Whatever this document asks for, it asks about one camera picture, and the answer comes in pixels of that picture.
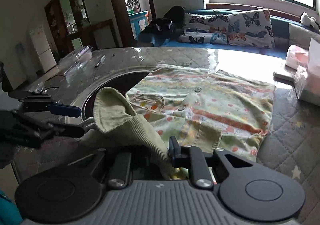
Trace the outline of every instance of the plastic container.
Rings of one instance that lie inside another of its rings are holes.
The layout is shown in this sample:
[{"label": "plastic container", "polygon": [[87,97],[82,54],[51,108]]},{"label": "plastic container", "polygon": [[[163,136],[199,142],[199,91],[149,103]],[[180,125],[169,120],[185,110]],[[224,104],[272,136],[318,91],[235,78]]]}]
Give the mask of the plastic container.
[{"label": "plastic container", "polygon": [[59,61],[58,68],[64,71],[64,74],[73,73],[82,68],[92,58],[92,47],[85,46],[70,52]]}]

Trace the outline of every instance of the white refrigerator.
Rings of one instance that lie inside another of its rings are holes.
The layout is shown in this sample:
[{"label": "white refrigerator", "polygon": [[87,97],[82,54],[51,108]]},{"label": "white refrigerator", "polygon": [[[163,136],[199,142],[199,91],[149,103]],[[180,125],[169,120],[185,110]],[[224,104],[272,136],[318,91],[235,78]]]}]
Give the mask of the white refrigerator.
[{"label": "white refrigerator", "polygon": [[44,73],[53,68],[57,63],[51,52],[47,37],[44,33],[43,26],[39,26],[30,31],[31,40]]}]

